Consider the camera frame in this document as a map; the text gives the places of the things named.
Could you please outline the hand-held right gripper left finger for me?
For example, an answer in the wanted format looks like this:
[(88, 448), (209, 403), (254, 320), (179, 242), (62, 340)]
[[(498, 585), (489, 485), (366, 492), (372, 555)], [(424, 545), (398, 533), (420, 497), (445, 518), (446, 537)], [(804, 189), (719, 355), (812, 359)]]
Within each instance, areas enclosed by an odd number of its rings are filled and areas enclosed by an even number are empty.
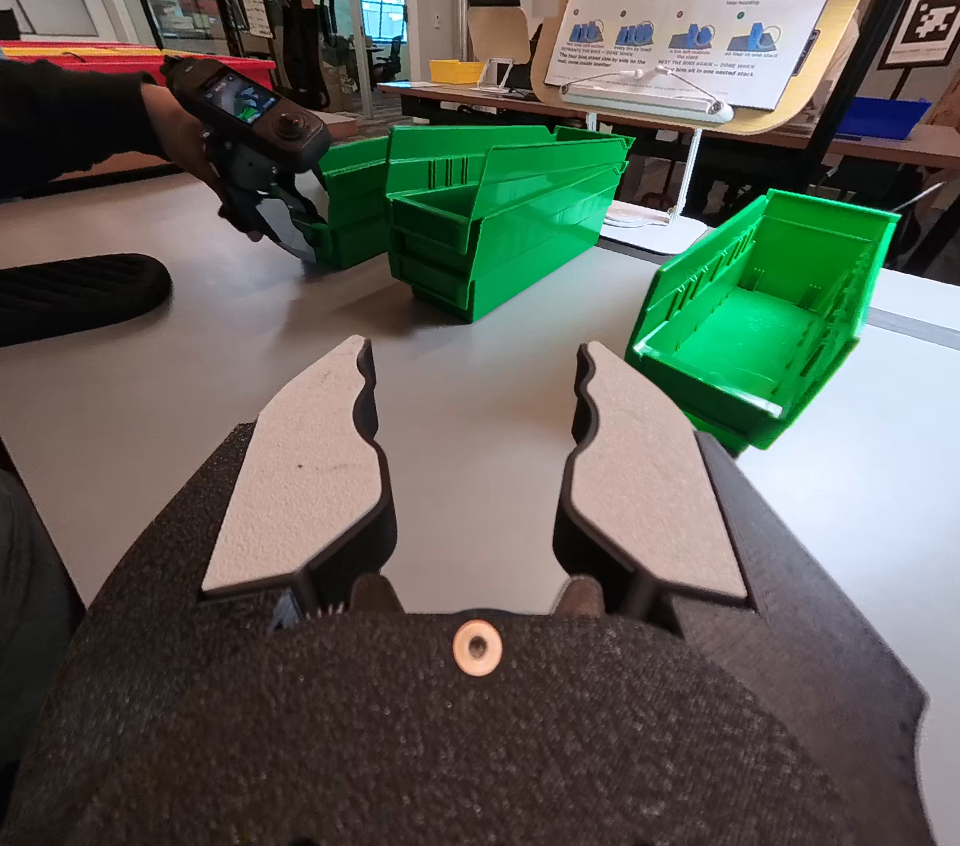
[(297, 610), (348, 610), (394, 553), (398, 523), (377, 442), (372, 342), (353, 335), (259, 412), (199, 587), (203, 600), (289, 593)]

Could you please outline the white sheet holder bar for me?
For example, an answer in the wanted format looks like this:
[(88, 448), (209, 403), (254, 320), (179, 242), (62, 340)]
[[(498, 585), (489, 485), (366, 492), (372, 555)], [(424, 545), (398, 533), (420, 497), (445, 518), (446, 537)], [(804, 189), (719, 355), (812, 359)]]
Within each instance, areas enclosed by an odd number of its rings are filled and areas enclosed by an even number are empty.
[(586, 81), (560, 89), (571, 102), (642, 115), (649, 119), (687, 120), (703, 124), (726, 124), (734, 109), (714, 96), (662, 94), (625, 83)]

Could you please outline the white board stand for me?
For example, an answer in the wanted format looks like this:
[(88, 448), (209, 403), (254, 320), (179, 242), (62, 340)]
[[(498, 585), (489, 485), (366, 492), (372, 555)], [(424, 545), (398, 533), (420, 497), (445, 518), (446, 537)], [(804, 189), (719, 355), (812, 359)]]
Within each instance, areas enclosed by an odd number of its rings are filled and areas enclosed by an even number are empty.
[(601, 239), (662, 257), (674, 257), (707, 235), (705, 223), (685, 215), (702, 133), (702, 128), (693, 131), (674, 206), (658, 210), (615, 200), (607, 210)]

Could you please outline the blue plastic bin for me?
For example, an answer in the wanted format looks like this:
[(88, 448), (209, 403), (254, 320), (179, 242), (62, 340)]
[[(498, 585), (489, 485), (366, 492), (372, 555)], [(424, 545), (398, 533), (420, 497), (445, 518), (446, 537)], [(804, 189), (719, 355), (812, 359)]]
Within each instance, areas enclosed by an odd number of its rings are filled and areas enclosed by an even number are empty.
[(850, 102), (835, 135), (905, 141), (931, 106), (932, 102), (924, 98), (904, 100), (856, 96)]

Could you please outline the long wooden table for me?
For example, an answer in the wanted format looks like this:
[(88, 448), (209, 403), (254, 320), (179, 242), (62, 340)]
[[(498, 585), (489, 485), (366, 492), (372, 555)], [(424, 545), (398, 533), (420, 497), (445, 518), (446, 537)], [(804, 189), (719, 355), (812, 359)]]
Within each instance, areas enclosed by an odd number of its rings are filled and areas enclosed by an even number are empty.
[[(551, 105), (537, 99), (523, 99), (514, 94), (500, 95), (489, 91), (468, 88), (461, 85), (410, 83), (407, 81), (382, 84), (379, 91), (402, 100), (422, 100), (438, 105), (445, 111), (445, 104), (464, 105), (507, 110), (515, 113), (537, 115), (552, 119), (573, 119), (585, 121), (587, 111), (571, 105)], [(691, 132), (693, 123), (667, 120), (660, 122), (642, 118), (633, 118), (625, 113), (601, 110), (598, 121), (610, 125), (623, 125), (655, 130)], [(810, 136), (796, 131), (775, 129), (756, 134), (739, 134), (721, 127), (708, 127), (705, 136), (725, 140), (738, 140), (748, 144), (773, 145), (786, 149), (805, 149)], [(905, 140), (889, 140), (877, 137), (855, 135), (835, 136), (827, 150), (828, 156), (853, 156), (861, 159), (896, 163), (899, 165), (935, 168), (959, 168), (959, 133), (956, 129), (942, 125), (919, 124)]]

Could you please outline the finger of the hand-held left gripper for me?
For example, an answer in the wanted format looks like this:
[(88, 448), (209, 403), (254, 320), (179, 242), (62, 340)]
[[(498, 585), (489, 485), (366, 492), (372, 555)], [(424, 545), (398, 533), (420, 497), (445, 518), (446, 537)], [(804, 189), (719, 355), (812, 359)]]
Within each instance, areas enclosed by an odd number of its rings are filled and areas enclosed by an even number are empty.
[[(313, 191), (304, 194), (312, 196), (320, 213), (327, 217), (319, 208), (316, 193), (316, 191)], [(270, 196), (259, 203), (258, 214), (266, 222), (272, 241), (280, 248), (303, 262), (319, 262), (321, 260), (314, 244), (314, 238), (317, 230), (325, 229), (326, 226), (294, 226), (282, 200), (282, 190), (271, 190)]]
[(314, 198), (300, 191), (297, 176), (293, 171), (282, 172), (282, 200), (291, 221), (294, 226), (327, 226), (329, 221), (319, 211)]

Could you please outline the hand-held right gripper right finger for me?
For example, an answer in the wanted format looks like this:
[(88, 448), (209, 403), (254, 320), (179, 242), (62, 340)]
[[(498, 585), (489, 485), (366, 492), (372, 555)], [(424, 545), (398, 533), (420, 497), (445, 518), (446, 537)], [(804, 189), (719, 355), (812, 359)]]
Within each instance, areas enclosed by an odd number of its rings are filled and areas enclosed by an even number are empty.
[(693, 426), (602, 343), (577, 351), (574, 446), (554, 555), (595, 582), (607, 615), (645, 620), (670, 596), (724, 607), (750, 593)]

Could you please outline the black white marker sign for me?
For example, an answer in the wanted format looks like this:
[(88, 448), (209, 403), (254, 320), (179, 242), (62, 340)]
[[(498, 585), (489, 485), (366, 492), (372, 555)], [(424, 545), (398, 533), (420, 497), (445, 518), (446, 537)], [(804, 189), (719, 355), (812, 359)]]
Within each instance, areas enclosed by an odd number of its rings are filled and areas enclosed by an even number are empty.
[(906, 0), (883, 49), (879, 70), (939, 68), (959, 42), (959, 0)]

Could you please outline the small wooden display board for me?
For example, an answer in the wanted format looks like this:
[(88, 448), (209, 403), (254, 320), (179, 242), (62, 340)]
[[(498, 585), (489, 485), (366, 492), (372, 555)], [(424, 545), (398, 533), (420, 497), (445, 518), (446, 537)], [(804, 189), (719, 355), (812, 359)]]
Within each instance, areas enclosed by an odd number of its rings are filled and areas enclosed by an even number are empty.
[(526, 14), (520, 7), (468, 8), (466, 24), (478, 61), (491, 57), (509, 58), (515, 67), (528, 65), (532, 58)]

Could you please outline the person's left hand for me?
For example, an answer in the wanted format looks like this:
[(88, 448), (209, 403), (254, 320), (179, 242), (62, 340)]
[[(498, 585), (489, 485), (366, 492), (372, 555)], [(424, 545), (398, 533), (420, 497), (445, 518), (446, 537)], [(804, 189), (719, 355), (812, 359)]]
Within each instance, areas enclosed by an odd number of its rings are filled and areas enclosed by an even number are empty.
[(184, 109), (166, 87), (143, 83), (141, 96), (167, 160), (204, 183), (224, 202), (223, 184), (207, 158), (205, 126)]

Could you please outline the person's leg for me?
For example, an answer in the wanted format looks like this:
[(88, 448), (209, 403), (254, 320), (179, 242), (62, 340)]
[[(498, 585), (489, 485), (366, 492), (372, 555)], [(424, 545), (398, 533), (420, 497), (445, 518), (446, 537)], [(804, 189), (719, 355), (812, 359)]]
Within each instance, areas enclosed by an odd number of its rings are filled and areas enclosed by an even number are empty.
[(45, 696), (85, 613), (75, 585), (1, 448), (1, 818)]

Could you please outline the stack of red bins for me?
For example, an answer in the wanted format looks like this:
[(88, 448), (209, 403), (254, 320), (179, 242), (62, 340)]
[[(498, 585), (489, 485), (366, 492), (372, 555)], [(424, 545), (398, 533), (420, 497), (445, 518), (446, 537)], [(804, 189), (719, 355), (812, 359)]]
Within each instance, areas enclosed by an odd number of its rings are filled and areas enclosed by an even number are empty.
[(2, 40), (2, 58), (18, 62), (46, 60), (66, 69), (93, 72), (147, 72), (164, 85), (162, 67), (182, 56), (209, 58), (242, 72), (257, 83), (272, 88), (276, 64), (270, 59), (176, 52), (114, 41)]

